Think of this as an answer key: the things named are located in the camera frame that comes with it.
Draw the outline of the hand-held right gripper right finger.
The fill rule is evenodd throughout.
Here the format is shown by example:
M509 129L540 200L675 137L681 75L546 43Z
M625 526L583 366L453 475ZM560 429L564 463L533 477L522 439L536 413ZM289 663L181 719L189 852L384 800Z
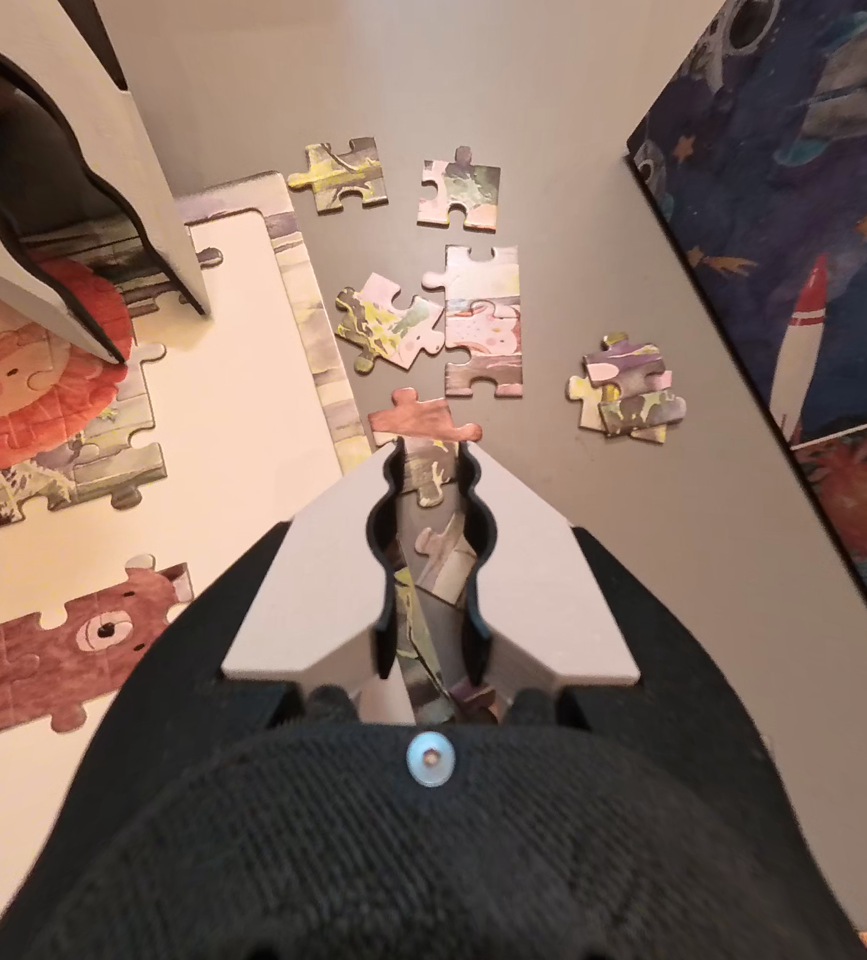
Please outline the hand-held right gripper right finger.
M470 682L635 685L640 669L568 519L475 442L458 447L456 483L475 556L460 635Z

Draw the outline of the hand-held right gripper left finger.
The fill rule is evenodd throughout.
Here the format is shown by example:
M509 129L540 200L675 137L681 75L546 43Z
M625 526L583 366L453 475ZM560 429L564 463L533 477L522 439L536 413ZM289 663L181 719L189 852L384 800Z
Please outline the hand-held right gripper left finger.
M405 443L388 443L288 524L222 662L237 681L363 687L396 660L396 500Z

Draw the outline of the reddish brown puzzle piece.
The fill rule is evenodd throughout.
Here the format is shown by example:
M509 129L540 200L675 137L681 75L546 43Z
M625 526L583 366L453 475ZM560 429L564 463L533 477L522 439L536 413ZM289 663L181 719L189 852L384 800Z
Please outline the reddish brown puzzle piece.
M393 390L391 406L368 414L377 447L403 439L403 491L415 493L423 509L439 506L443 488L456 479L460 443L479 442L483 427L457 426L444 397L420 400L411 387Z

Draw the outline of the lion jigsaw puzzle board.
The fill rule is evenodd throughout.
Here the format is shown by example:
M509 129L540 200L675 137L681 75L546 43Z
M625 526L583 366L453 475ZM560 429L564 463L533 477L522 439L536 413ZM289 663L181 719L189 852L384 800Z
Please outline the lion jigsaw puzzle board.
M166 478L137 507L100 500L36 511L0 532L0 622L33 612L53 624L63 603L128 580L128 560L153 558L181 600L155 621L164 630L277 523L338 480L329 438L281 268L261 214L235 212L192 228L221 250L205 272L212 319L188 318L170 294L139 319L153 362L154 441ZM0 917L23 885L96 729L116 694L91 698L85 721L56 732L47 717L0 731Z

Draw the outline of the pile of puzzle pieces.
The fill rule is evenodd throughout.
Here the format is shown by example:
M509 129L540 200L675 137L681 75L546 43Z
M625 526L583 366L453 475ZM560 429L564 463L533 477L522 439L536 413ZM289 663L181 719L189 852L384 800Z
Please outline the pile of puzzle pieces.
M408 368L420 351L464 350L469 354L466 363L444 369L447 402L470 396L473 386L481 382L490 382L500 399L520 399L522 304L517 248L496 246L488 259L478 260L467 247L447 246L443 270L426 273L422 283L427 290L443 291L443 305L416 297L407 309L398 309L393 299L399 287L378 274L372 274L361 290L346 287L336 295L335 305L344 316L336 335L360 347L357 370L371 372L379 358ZM430 559L425 576L448 583L454 594L464 598L464 585L475 563L464 538L464 507L432 543L419 537L416 550ZM512 699L521 689L493 690Z

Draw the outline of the joined brown bear puzzle section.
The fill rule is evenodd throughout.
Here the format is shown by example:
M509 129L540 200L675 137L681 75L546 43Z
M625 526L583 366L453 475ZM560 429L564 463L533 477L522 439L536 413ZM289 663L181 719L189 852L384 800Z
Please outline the joined brown bear puzzle section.
M48 718L67 734L86 722L85 703L119 690L167 629L168 612L190 603L186 562L157 569L131 558L124 580L73 598L46 628L37 611L0 623L0 732Z

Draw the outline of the orange corner puzzle piece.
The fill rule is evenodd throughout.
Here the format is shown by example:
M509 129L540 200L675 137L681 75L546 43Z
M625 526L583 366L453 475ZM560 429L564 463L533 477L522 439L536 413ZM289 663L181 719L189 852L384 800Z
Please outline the orange corner puzzle piece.
M499 166L474 163L468 146L457 147L453 160L425 159L421 184L433 187L435 194L419 200L416 223L448 227L451 213L460 210L465 230L494 234L501 174Z

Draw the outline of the space print puzzle box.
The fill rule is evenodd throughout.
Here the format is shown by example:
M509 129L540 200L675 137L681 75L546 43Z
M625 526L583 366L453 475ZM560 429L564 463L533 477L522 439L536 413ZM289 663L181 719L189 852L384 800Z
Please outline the space print puzzle box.
M867 1L729 1L629 163L867 593Z

